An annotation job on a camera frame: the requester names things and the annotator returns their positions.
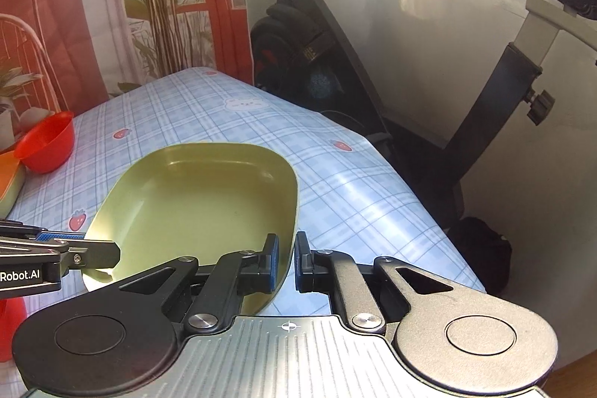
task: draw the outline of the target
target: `strawberry print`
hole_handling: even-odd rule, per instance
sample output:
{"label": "strawberry print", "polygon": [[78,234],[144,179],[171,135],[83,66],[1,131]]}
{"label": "strawberry print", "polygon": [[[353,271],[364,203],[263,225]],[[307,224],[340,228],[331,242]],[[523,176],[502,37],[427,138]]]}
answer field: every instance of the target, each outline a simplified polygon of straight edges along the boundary
{"label": "strawberry print", "polygon": [[71,229],[71,231],[79,231],[83,226],[83,223],[85,223],[86,219],[87,215],[85,214],[85,210],[78,209],[73,213],[69,220],[69,228]]}
{"label": "strawberry print", "polygon": [[119,140],[124,139],[124,137],[126,137],[129,132],[130,129],[120,129],[119,131],[116,131],[114,134],[112,134],[112,137]]}
{"label": "strawberry print", "polygon": [[336,147],[338,149],[341,149],[346,152],[352,152],[352,147],[348,144],[345,144],[344,142],[333,141],[333,143],[334,143],[334,147]]}

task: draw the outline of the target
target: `metal bolt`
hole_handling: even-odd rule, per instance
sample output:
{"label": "metal bolt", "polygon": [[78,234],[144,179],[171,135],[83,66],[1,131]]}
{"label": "metal bolt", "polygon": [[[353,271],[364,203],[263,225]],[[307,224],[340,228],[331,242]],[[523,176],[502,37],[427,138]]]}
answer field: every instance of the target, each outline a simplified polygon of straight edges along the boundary
{"label": "metal bolt", "polygon": [[357,314],[352,318],[352,323],[361,329],[375,329],[381,326],[381,317],[374,316],[367,312]]}
{"label": "metal bolt", "polygon": [[189,324],[196,329],[209,329],[218,323],[218,318],[212,314],[195,314],[189,317]]}

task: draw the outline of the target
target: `blue gripper pad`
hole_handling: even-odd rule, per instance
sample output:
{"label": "blue gripper pad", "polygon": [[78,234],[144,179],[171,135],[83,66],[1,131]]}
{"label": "blue gripper pad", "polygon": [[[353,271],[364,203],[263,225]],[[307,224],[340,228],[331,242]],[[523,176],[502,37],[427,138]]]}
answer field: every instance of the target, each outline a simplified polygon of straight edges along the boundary
{"label": "blue gripper pad", "polygon": [[85,233],[70,233],[68,231],[42,231],[40,234],[38,234],[38,237],[35,240],[38,242],[47,242],[52,238],[82,240],[85,238]]}

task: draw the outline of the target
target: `blue plaid tablecloth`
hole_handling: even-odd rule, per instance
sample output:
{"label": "blue plaid tablecloth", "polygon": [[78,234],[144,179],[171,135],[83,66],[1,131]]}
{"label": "blue plaid tablecloth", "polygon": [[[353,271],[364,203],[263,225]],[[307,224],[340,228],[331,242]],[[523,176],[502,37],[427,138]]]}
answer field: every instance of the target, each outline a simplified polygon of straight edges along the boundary
{"label": "blue plaid tablecloth", "polygon": [[[75,119],[75,150],[53,173],[29,173],[10,219],[49,230],[85,231],[108,191],[138,159],[172,144],[247,142],[295,168],[298,229],[311,248],[371,264],[390,255],[469,287],[479,279],[417,197],[369,142],[324,116],[216,72],[191,68],[154,81]],[[26,299],[28,312],[85,291],[79,272],[59,292]],[[327,297],[299,294],[291,269],[266,315],[329,312]],[[0,366],[0,397],[25,388],[11,363]]]}

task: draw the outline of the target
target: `black adjustment knob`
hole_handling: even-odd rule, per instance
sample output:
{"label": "black adjustment knob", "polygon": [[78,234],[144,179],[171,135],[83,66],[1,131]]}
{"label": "black adjustment knob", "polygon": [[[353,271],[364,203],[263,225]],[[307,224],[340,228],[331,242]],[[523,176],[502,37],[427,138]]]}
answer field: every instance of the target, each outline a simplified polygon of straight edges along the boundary
{"label": "black adjustment knob", "polygon": [[547,118],[551,109],[553,109],[553,104],[555,102],[556,99],[546,90],[543,90],[539,95],[534,96],[532,100],[529,101],[531,109],[526,116],[532,120],[533,124],[539,125]]}

